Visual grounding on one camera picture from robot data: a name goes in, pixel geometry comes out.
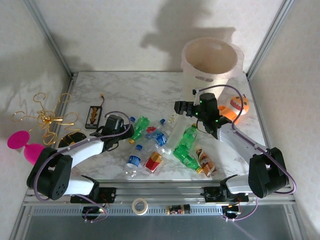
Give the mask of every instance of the marble surface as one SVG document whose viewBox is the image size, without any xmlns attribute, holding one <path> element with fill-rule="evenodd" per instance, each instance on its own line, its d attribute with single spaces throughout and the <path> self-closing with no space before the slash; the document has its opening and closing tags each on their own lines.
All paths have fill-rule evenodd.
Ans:
<svg viewBox="0 0 320 240">
<path fill-rule="evenodd" d="M 80 72 L 68 103 L 68 112 L 77 112 L 79 119 L 76 126 L 87 136 L 93 130 L 85 129 L 85 122 L 90 106 L 99 106 L 100 94 L 105 97 L 102 116 L 110 111 L 122 111 L 129 116 L 148 117 L 151 121 L 168 118 L 174 112 L 175 101 L 182 101 L 183 74 L 181 72 Z M 262 131 L 256 114 L 252 96 L 245 74 L 230 79 L 228 84 L 236 87 L 250 100 L 250 109 L 241 116 L 237 127 L 255 141 L 264 145 Z M 232 89 L 225 88 L 218 99 L 218 104 L 225 104 L 235 95 Z M 195 118 L 187 118 L 190 124 Z M 101 117 L 100 125 L 105 124 Z M 67 132 L 61 129 L 59 136 Z M 217 173 L 208 178 L 204 173 L 196 173 L 185 167 L 173 155 L 164 155 L 164 161 L 154 174 L 139 168 L 135 177 L 126 176 L 124 166 L 133 145 L 120 142 L 119 147 L 111 152 L 104 152 L 78 164 L 72 169 L 74 174 L 82 174 L 97 180 L 222 180 L 225 177 L 248 173 L 248 164 L 231 147 L 211 135 L 199 132 L 195 143 L 200 144 L 212 158 Z"/>
</svg>

